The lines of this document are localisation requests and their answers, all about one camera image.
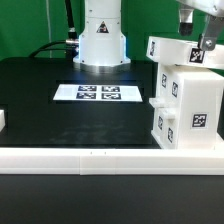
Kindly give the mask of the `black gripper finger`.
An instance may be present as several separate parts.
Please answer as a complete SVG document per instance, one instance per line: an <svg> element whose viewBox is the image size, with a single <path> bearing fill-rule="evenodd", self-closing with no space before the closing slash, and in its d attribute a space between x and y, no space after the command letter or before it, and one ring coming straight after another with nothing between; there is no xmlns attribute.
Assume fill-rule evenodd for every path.
<svg viewBox="0 0 224 224"><path fill-rule="evenodd" d="M198 47L202 51L213 51L216 46L218 36L224 29L224 17L207 15L205 27L199 36Z"/></svg>

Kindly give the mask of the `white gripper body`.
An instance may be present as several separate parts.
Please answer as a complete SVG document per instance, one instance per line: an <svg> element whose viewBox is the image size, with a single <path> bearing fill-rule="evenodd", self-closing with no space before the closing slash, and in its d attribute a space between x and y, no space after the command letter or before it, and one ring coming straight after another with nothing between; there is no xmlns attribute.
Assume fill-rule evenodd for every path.
<svg viewBox="0 0 224 224"><path fill-rule="evenodd" d="M177 0L194 9L216 17L224 17L224 0Z"/></svg>

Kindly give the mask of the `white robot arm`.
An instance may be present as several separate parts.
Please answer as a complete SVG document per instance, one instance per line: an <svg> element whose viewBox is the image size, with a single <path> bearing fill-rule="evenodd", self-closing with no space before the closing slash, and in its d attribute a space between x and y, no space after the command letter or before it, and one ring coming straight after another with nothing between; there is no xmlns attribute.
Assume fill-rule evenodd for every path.
<svg viewBox="0 0 224 224"><path fill-rule="evenodd" d="M147 57L164 65L184 65L224 70L224 45L217 43L224 30L224 0L176 0L179 3L179 33L193 31L193 12L206 14L199 40L151 36ZM85 28L78 38L76 67L109 72L130 65L126 56L126 37L121 32L121 0L85 0Z"/></svg>

